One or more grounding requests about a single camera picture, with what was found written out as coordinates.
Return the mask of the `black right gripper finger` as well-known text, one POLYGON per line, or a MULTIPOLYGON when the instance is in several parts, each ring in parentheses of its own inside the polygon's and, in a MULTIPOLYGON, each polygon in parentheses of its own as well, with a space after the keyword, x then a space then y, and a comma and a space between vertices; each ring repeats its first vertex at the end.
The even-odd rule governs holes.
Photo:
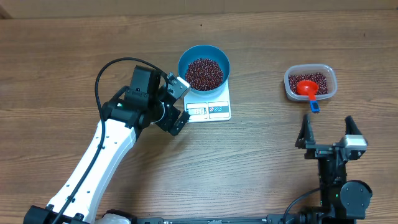
POLYGON ((310 116, 309 114, 305 114, 303 116, 301 130, 295 142, 295 147, 299 149, 306 149, 307 145, 314 145, 314 144, 316 144, 316 141, 310 123, 310 116))
POLYGON ((345 134, 346 135, 362 135, 352 116, 345 118, 345 134))

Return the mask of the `red measuring scoop blue handle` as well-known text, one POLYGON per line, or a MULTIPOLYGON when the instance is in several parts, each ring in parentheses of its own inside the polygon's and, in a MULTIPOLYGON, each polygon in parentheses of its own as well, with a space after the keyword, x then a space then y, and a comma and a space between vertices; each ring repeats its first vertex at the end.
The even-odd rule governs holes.
POLYGON ((318 91, 318 85, 310 80, 302 80, 297 83, 297 93, 299 95, 307 95, 310 103, 310 109, 312 113, 319 113, 320 106, 316 99, 316 93, 318 91))

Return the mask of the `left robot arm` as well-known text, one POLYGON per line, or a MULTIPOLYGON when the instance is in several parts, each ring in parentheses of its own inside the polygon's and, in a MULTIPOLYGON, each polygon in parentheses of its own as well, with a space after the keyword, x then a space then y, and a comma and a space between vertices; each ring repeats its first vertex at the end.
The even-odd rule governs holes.
POLYGON ((96 218, 100 201, 123 157, 133 148, 143 129, 152 124, 176 136, 189 115, 174 103, 190 85, 173 73, 136 66, 131 83, 122 87, 100 109, 95 135, 77 167, 46 207, 31 206, 23 222, 135 223, 126 212, 108 210, 96 218))

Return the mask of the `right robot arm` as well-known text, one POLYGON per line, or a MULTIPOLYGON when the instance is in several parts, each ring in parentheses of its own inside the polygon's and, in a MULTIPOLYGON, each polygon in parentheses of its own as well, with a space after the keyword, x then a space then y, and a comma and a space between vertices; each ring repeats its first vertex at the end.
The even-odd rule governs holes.
POLYGON ((336 143, 317 144, 310 123, 304 115, 295 147, 306 150, 305 159, 318 161, 319 188, 300 196, 320 193, 319 207, 304 207, 294 223, 356 223, 366 217, 373 191, 361 180, 348 180, 346 164, 366 152, 368 141, 351 116, 345 118, 345 135, 336 143))

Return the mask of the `white digital kitchen scale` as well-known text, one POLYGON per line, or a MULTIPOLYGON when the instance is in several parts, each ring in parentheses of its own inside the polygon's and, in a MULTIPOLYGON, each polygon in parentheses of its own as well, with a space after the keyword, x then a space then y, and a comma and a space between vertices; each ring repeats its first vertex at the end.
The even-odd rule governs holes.
POLYGON ((184 110, 190 115, 189 123, 229 121, 231 102, 228 81, 210 93, 191 90, 184 97, 184 110))

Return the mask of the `red beans in bowl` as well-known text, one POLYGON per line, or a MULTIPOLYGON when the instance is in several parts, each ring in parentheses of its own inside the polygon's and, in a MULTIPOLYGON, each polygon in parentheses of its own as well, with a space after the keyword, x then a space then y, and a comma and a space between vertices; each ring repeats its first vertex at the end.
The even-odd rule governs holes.
POLYGON ((210 91, 223 83, 223 75, 216 61, 199 58, 188 65, 185 79, 194 90, 210 91))

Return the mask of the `teal plastic bowl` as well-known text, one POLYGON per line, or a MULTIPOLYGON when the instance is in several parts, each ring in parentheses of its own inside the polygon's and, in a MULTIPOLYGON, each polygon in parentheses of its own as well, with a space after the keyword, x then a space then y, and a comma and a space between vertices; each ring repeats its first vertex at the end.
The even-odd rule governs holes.
POLYGON ((185 73, 187 71, 188 65, 192 63, 194 60, 199 58, 208 58, 216 61, 224 73, 222 84, 224 84, 225 81, 228 81, 229 75, 231 73, 231 65, 229 62, 229 58, 221 49, 213 45, 196 45, 186 50, 183 53, 183 55, 180 57, 180 60, 178 62, 179 76, 186 81, 185 73))

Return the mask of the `red adzuki beans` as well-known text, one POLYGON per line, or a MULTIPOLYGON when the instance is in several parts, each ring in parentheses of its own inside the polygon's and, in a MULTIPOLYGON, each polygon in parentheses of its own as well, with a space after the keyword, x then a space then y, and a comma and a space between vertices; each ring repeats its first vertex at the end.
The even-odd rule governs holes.
POLYGON ((324 74, 320 72, 300 74, 300 75, 289 75, 288 80, 289 80, 290 89, 297 95, 298 95, 297 85, 299 82, 303 80, 310 80, 318 85, 317 95, 325 95, 329 93, 326 76, 324 76, 324 74))

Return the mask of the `clear plastic food container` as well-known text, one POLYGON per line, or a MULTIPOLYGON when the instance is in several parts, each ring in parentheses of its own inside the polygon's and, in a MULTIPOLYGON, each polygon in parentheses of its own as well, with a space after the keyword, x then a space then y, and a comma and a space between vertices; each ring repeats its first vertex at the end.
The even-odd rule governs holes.
POLYGON ((328 93, 317 95, 318 100, 325 100, 333 97, 338 89, 338 82, 336 79, 335 71, 329 66, 320 63, 294 65, 290 67, 284 74, 284 85, 287 98, 291 101, 308 101, 308 96, 295 94, 289 84, 290 75, 303 75, 309 73, 322 73, 326 78, 328 93))

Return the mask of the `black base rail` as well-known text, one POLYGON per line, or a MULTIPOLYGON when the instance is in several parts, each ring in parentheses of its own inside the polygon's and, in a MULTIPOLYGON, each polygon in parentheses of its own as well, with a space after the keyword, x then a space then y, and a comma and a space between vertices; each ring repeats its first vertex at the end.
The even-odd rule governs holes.
POLYGON ((357 223, 356 220, 337 219, 325 217, 321 221, 311 221, 303 215, 270 214, 266 217, 234 217, 234 218, 179 218, 163 219, 160 217, 137 218, 130 213, 119 210, 108 210, 100 219, 95 220, 94 224, 299 224, 299 223, 337 223, 344 224, 357 223))

